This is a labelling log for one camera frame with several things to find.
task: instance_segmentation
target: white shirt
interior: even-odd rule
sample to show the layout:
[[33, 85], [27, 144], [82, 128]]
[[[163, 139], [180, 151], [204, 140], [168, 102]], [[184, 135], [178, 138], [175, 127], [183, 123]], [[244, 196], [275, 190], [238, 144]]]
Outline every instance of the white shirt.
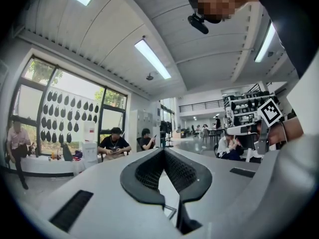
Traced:
[[7, 140], [11, 143], [12, 149], [17, 149], [19, 145], [30, 143], [28, 132], [24, 128], [21, 128], [21, 131], [17, 133], [14, 128], [11, 127], [8, 131]]
[[222, 137], [219, 142], [218, 142], [218, 149], [217, 149], [217, 153], [218, 153], [218, 156], [219, 157], [222, 157], [223, 153], [226, 152], [226, 153], [229, 153], [230, 150], [228, 148], [228, 142], [227, 142], [227, 139], [226, 137]]

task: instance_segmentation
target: sneaker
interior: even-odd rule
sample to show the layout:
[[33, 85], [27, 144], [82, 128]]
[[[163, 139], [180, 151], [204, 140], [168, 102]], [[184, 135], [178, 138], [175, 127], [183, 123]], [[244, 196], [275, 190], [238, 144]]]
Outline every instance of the sneaker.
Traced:
[[25, 181], [22, 182], [22, 187], [23, 187], [25, 190], [28, 190], [28, 189], [29, 189], [29, 187], [28, 187], [28, 185], [25, 183]]

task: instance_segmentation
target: curved ceiling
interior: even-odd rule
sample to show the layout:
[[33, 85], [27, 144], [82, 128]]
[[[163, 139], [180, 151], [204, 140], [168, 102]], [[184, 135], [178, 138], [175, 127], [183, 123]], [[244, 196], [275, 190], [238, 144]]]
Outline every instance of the curved ceiling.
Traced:
[[[92, 0], [88, 6], [76, 0], [31, 0], [19, 23], [154, 98], [180, 95], [185, 86], [208, 90], [295, 76], [277, 36], [269, 49], [274, 54], [254, 62], [269, 23], [265, 10], [252, 24], [256, 15], [249, 4], [230, 20], [207, 23], [208, 35], [188, 23], [192, 13], [188, 0]], [[256, 34], [247, 45], [251, 31]], [[171, 79], [164, 80], [134, 48], [143, 35]], [[243, 52], [247, 57], [238, 69]], [[154, 80], [146, 80], [149, 73]]]

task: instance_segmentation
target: black jeans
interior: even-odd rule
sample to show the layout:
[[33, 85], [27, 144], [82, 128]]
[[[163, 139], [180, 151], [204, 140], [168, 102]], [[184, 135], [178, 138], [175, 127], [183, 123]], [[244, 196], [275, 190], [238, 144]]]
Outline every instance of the black jeans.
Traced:
[[11, 152], [12, 152], [12, 156], [15, 159], [16, 171], [18, 173], [20, 181], [23, 183], [23, 182], [25, 182], [25, 179], [23, 176], [22, 168], [21, 168], [21, 158], [26, 157], [27, 152], [28, 152], [28, 148], [27, 148], [26, 144], [24, 144], [24, 145], [20, 145], [17, 149], [11, 150]]
[[225, 153], [221, 158], [240, 161], [240, 156], [238, 152], [234, 149], [232, 149], [229, 153]]

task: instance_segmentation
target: black mesh grille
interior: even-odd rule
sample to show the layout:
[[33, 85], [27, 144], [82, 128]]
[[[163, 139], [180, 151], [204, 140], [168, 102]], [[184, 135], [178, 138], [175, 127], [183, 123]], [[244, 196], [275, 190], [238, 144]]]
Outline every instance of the black mesh grille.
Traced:
[[196, 180], [196, 170], [170, 153], [165, 154], [165, 172], [177, 192]]
[[137, 167], [135, 177], [146, 187], [157, 190], [163, 173], [164, 156], [162, 152]]
[[80, 190], [54, 215], [51, 223], [68, 232], [92, 196], [93, 193]]

